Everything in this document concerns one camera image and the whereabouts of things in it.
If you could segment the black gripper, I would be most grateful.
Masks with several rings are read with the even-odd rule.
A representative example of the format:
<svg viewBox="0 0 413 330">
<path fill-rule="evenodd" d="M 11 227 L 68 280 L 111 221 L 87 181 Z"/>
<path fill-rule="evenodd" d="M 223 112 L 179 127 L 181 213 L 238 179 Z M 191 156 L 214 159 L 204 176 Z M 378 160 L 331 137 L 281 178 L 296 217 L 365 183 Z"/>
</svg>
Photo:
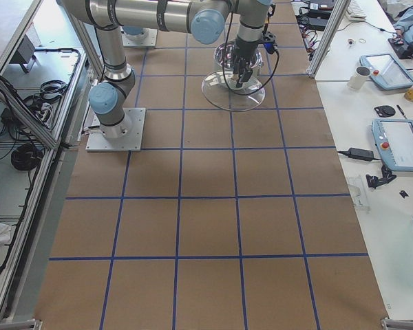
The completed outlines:
<svg viewBox="0 0 413 330">
<path fill-rule="evenodd" d="M 232 51 L 233 78 L 237 78 L 236 87 L 242 87 L 252 76 L 251 59 L 259 45 L 259 41 L 246 41 L 240 36 L 234 40 Z"/>
</svg>

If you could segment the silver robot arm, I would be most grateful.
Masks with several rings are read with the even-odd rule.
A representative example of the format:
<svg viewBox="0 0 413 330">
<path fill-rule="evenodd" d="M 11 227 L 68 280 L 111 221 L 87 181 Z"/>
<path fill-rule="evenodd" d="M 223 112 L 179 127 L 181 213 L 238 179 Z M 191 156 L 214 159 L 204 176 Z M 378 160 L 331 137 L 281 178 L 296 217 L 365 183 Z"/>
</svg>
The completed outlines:
<svg viewBox="0 0 413 330">
<path fill-rule="evenodd" d="M 222 35 L 229 15 L 238 14 L 233 49 L 222 57 L 222 64 L 231 66 L 208 75 L 202 93 L 215 107 L 227 111 L 251 110 L 264 101 L 264 84 L 255 77 L 251 61 L 259 45 L 276 50 L 275 37 L 266 29 L 271 1 L 64 1 L 63 6 L 96 30 L 105 71 L 103 81 L 89 93 L 89 104 L 107 139 L 123 138 L 133 129 L 123 107 L 136 81 L 121 36 L 127 27 L 187 33 L 209 45 Z"/>
</svg>

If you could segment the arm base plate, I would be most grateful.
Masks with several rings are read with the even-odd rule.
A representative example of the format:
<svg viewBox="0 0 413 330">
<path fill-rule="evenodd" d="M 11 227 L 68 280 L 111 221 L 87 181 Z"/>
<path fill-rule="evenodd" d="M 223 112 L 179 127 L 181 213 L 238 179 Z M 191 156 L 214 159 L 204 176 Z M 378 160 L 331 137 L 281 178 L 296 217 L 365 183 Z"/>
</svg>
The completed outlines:
<svg viewBox="0 0 413 330">
<path fill-rule="evenodd" d="M 140 151 L 145 123 L 145 108 L 124 108 L 125 117 L 116 126 L 100 125 L 96 115 L 89 132 L 86 150 L 89 152 Z"/>
<path fill-rule="evenodd" d="M 149 28 L 121 27 L 123 46 L 130 48 L 151 48 L 156 46 L 158 31 Z"/>
</svg>

